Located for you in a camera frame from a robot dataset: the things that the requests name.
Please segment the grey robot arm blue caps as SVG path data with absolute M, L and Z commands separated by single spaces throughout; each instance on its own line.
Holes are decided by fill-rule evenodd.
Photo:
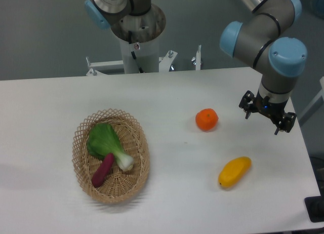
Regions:
M 246 92 L 240 108 L 260 113 L 277 131 L 290 132 L 296 115 L 284 108 L 304 70 L 307 49 L 282 33 L 300 17 L 300 0 L 242 0 L 254 15 L 247 23 L 233 21 L 223 30 L 219 46 L 232 58 L 262 76 L 258 92 Z M 158 40 L 166 26 L 163 11 L 151 0 L 86 0 L 85 10 L 101 29 L 119 40 L 125 73 L 168 71 L 171 60 L 160 60 Z

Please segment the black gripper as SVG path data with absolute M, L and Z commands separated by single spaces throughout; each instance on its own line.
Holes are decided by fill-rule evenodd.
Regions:
M 296 114 L 294 112 L 285 112 L 288 101 L 271 102 L 271 98 L 267 100 L 266 97 L 267 95 L 262 95 L 260 90 L 256 97 L 251 91 L 246 91 L 239 103 L 239 108 L 243 109 L 246 114 L 245 119 L 248 119 L 252 113 L 259 113 L 271 119 L 275 124 L 275 135 L 279 132 L 289 133 L 295 124 Z

